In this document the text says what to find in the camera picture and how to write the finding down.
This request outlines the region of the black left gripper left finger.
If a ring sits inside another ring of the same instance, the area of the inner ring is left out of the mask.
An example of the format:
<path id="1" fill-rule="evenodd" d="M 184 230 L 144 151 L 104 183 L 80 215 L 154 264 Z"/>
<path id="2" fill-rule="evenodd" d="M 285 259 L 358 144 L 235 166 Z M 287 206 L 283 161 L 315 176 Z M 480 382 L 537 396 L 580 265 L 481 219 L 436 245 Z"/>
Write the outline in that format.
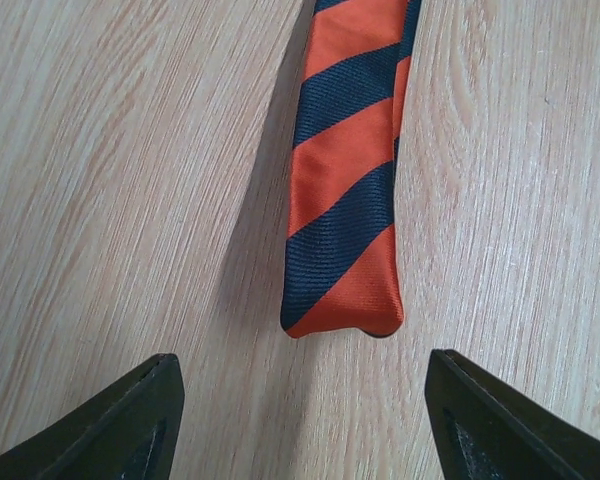
<path id="1" fill-rule="evenodd" d="M 184 406 L 178 357 L 156 354 L 0 455 L 0 479 L 168 479 Z"/>

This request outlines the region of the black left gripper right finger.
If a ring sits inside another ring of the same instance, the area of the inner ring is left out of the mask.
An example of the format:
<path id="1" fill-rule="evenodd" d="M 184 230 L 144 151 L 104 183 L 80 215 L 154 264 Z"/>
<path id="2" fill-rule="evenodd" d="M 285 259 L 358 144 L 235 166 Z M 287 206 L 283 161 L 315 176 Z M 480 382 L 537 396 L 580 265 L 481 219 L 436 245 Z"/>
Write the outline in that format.
<path id="1" fill-rule="evenodd" d="M 454 350 L 433 350 L 425 399 L 446 479 L 600 479 L 600 441 Z"/>

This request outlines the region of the orange navy striped tie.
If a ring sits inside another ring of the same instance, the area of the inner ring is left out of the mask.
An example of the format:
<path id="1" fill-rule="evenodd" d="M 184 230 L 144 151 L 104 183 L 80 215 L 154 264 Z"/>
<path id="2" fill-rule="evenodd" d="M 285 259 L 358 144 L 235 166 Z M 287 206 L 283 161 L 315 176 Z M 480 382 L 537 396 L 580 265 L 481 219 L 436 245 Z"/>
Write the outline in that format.
<path id="1" fill-rule="evenodd" d="M 280 322 L 291 337 L 404 319 L 394 186 L 416 1 L 319 1 L 295 121 Z"/>

